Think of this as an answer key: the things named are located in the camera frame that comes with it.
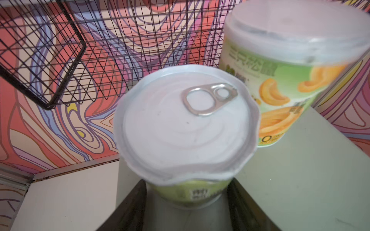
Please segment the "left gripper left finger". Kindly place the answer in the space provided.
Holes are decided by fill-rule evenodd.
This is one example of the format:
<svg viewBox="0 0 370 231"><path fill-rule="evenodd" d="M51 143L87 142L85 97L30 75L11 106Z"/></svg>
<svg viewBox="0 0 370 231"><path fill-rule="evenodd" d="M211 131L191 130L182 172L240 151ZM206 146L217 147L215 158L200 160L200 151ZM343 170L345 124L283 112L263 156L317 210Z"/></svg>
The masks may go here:
<svg viewBox="0 0 370 231"><path fill-rule="evenodd" d="M140 180L120 203L98 231L142 231L144 225L147 189Z"/></svg>

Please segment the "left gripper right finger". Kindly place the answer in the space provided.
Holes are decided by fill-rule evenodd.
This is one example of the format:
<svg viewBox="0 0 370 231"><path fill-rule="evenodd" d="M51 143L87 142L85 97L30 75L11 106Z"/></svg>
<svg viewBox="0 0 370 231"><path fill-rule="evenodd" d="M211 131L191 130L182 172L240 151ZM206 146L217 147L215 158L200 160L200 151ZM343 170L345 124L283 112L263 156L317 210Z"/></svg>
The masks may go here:
<svg viewBox="0 0 370 231"><path fill-rule="evenodd" d="M249 193L233 179L227 188L227 199L234 231L279 231L280 228L257 205Z"/></svg>

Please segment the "green label can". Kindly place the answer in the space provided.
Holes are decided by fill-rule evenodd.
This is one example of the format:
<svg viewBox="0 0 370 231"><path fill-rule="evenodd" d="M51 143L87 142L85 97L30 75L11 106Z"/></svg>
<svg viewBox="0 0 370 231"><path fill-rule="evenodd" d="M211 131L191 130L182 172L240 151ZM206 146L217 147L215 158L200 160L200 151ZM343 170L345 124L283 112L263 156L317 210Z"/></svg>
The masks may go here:
<svg viewBox="0 0 370 231"><path fill-rule="evenodd" d="M127 166L183 208L216 201L254 155L260 110L246 85L214 67L167 67L118 101L114 139Z"/></svg>

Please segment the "orange label can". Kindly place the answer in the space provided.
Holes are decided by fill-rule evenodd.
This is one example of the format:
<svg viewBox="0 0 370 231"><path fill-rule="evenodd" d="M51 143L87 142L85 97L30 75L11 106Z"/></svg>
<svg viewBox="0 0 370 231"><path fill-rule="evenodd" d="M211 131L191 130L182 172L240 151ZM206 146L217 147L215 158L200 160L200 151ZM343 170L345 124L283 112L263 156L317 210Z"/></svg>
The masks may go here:
<svg viewBox="0 0 370 231"><path fill-rule="evenodd" d="M370 47L370 15L331 1L244 1L223 31L219 68L259 105L259 147L277 143Z"/></svg>

